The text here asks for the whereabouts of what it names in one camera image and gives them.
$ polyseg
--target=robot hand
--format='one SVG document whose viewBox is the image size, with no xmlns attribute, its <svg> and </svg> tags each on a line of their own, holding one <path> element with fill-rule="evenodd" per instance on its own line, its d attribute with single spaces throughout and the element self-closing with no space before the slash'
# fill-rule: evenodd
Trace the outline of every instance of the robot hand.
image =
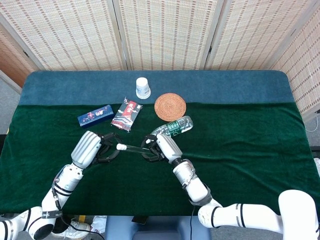
<svg viewBox="0 0 320 240">
<path fill-rule="evenodd" d="M 190 202 L 202 206 L 199 221 L 207 228 L 235 226 L 274 231 L 283 234 L 284 240 L 317 240 L 319 223 L 315 202 L 303 191 L 287 190 L 280 194 L 280 215 L 269 207 L 259 204 L 233 204 L 223 207 L 213 199 L 210 189 L 196 175 L 192 163 L 182 159 L 182 152 L 175 141 L 165 135 L 156 136 L 157 144 L 189 197 Z"/>
<path fill-rule="evenodd" d="M 27 231 L 33 240 L 47 237 L 54 228 L 56 218 L 62 216 L 62 207 L 75 190 L 83 177 L 83 170 L 97 160 L 97 154 L 102 146 L 110 146 L 109 141 L 115 134 L 105 136 L 87 131 L 81 137 L 71 153 L 72 163 L 65 165 L 53 180 L 52 186 L 42 200 L 42 207 L 36 206 L 26 210 L 13 219 L 0 222 L 0 240 L 15 240 L 18 233 Z M 107 158 L 100 158 L 99 162 L 110 162 L 118 155 L 115 151 Z"/>
</svg>

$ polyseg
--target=green tablecloth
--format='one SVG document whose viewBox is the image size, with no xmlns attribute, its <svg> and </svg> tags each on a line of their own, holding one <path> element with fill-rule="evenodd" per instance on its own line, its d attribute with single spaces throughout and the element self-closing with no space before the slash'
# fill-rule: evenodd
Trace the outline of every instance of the green tablecloth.
<svg viewBox="0 0 320 240">
<path fill-rule="evenodd" d="M 119 104 L 112 105 L 114 111 Z M 40 206 L 52 180 L 82 134 L 77 116 L 97 105 L 19 105 L 0 158 L 0 212 Z M 320 207 L 320 179 L 296 104 L 187 103 L 194 127 L 174 140 L 200 179 L 224 206 L 263 204 L 279 213 L 278 195 L 287 189 L 310 194 Z M 164 124 L 146 104 L 131 133 L 110 120 L 88 130 L 120 134 L 139 146 Z M 83 215 L 189 215 L 192 206 L 166 162 L 148 163 L 121 152 L 109 164 L 94 165 L 69 198 L 65 213 Z"/>
</svg>

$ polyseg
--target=paper cup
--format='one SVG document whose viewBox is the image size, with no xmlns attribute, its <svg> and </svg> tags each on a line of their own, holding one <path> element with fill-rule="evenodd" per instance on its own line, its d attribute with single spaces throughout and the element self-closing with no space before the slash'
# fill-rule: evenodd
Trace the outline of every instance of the paper cup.
<svg viewBox="0 0 320 240">
<path fill-rule="evenodd" d="M 136 90 L 135 93 L 140 99 L 147 99 L 151 95 L 151 90 L 148 85 L 148 80 L 145 77 L 139 77 L 136 80 Z"/>
</svg>

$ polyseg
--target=plastic bottle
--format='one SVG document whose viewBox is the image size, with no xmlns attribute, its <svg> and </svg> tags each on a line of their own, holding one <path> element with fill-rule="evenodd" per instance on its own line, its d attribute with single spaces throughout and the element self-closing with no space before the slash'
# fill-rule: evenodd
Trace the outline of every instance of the plastic bottle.
<svg viewBox="0 0 320 240">
<path fill-rule="evenodd" d="M 164 134 L 168 137 L 173 137 L 192 129 L 193 126 L 194 123 L 192 122 L 191 118 L 189 116 L 183 116 L 175 121 L 156 128 L 151 134 L 155 136 L 157 134 Z"/>
</svg>

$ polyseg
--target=round rattan coaster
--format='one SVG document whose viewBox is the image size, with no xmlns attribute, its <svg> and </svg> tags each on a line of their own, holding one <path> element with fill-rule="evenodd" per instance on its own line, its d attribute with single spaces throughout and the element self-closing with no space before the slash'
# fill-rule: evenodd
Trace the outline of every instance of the round rattan coaster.
<svg viewBox="0 0 320 240">
<path fill-rule="evenodd" d="M 172 122 L 185 114 L 186 102 L 178 94 L 165 93 L 155 101 L 154 110 L 159 118 Z"/>
</svg>

